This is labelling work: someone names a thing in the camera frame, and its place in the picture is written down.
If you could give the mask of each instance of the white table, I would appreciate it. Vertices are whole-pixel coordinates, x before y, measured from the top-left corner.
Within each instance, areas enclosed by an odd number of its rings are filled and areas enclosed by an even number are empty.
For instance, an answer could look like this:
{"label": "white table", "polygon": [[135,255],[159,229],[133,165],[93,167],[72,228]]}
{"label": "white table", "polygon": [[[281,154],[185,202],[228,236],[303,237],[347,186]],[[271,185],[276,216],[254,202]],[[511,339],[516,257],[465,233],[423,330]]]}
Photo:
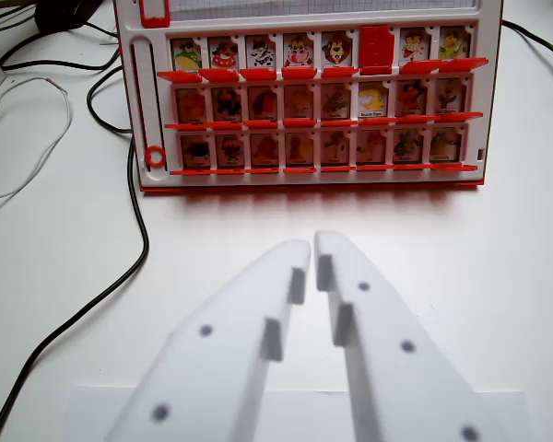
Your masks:
{"label": "white table", "polygon": [[[504,16],[553,42],[553,0],[508,0]],[[91,20],[109,27],[112,6]],[[0,34],[0,55],[34,24]],[[11,62],[101,64],[92,29],[35,42]],[[553,55],[539,48],[553,65]],[[59,67],[16,71],[65,87],[75,119],[44,170],[0,204],[0,408],[40,340],[115,280],[141,251],[125,183],[128,140],[89,117],[98,76]],[[128,127],[121,77],[97,96]],[[18,89],[0,116],[0,191],[19,183],[65,122],[49,85]],[[62,441],[78,384],[133,386],[168,333],[251,260],[320,229],[356,241],[397,287],[475,390],[524,390],[553,442],[553,75],[502,32],[486,185],[476,191],[294,192],[143,197],[151,238],[143,270],[53,345],[30,376],[1,440]],[[268,388],[344,390],[323,294],[294,308],[286,360]]]}

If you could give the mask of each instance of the character card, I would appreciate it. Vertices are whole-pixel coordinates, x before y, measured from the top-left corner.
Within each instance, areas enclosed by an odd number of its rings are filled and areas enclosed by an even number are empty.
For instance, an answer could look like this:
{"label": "character card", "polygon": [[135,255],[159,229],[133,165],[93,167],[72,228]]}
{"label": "character card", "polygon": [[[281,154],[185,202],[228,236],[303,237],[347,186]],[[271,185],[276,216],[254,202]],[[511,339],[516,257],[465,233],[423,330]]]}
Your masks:
{"label": "character card", "polygon": [[469,41],[471,34],[464,27],[441,27],[439,41],[439,58],[441,60],[454,60],[455,58],[467,58],[469,56]]}
{"label": "character card", "polygon": [[430,55],[430,35],[424,28],[402,28],[399,31],[399,65],[414,60],[428,60]]}
{"label": "character card", "polygon": [[397,82],[395,116],[423,115],[426,113],[427,88],[420,80]]}
{"label": "character card", "polygon": [[283,36],[284,67],[313,67],[313,40],[307,34],[285,34]]}
{"label": "character card", "polygon": [[199,135],[181,136],[182,163],[185,169],[209,169],[209,143]]}
{"label": "character card", "polygon": [[395,131],[394,163],[422,162],[423,137],[418,129],[402,129]]}
{"label": "character card", "polygon": [[250,152],[253,167],[278,167],[278,143],[271,134],[251,134]]}
{"label": "character card", "polygon": [[205,97],[197,89],[176,89],[178,122],[198,124],[206,122]]}
{"label": "character card", "polygon": [[277,120],[277,94],[269,86],[248,87],[250,120]]}
{"label": "character card", "polygon": [[313,166],[313,140],[307,132],[285,135],[287,167]]}
{"label": "character card", "polygon": [[236,135],[218,135],[215,137],[218,153],[218,168],[243,168],[243,143]]}
{"label": "character card", "polygon": [[452,127],[442,127],[432,131],[430,142],[430,163],[459,160],[461,135]]}
{"label": "character card", "polygon": [[313,92],[307,86],[285,86],[285,118],[313,118]]}
{"label": "character card", "polygon": [[230,37],[211,37],[208,41],[209,65],[238,69],[238,45]]}
{"label": "character card", "polygon": [[343,30],[322,34],[322,66],[352,65],[352,40]]}
{"label": "character card", "polygon": [[342,131],[322,132],[322,165],[347,166],[350,142]]}
{"label": "character card", "polygon": [[465,108],[465,85],[460,78],[442,78],[436,82],[434,112],[462,112]]}
{"label": "character card", "polygon": [[381,81],[359,84],[359,118],[387,115],[389,91]]}
{"label": "character card", "polygon": [[277,64],[277,46],[268,35],[246,37],[246,64],[248,67],[272,67]]}
{"label": "character card", "polygon": [[322,84],[322,120],[350,118],[350,91],[342,83]]}
{"label": "character card", "polygon": [[381,131],[360,131],[357,164],[384,164],[387,138]]}
{"label": "character card", "polygon": [[241,100],[233,87],[216,87],[213,97],[213,119],[216,122],[241,122]]}
{"label": "character card", "polygon": [[171,46],[175,71],[194,72],[203,67],[201,47],[194,44],[193,39],[175,39]]}

